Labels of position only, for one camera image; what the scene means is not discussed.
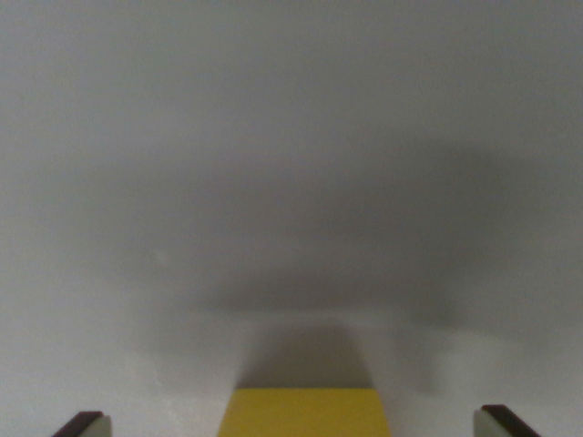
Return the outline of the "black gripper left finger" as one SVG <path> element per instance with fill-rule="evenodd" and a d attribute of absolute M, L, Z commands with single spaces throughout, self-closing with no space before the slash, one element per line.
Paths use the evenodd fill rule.
<path fill-rule="evenodd" d="M 79 412 L 53 437 L 111 437 L 112 421 L 103 412 Z"/>

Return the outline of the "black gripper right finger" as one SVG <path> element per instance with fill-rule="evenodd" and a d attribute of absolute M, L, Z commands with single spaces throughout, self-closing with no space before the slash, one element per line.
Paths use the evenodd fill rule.
<path fill-rule="evenodd" d="M 504 404 L 483 405 L 473 414 L 474 437 L 540 437 Z"/>

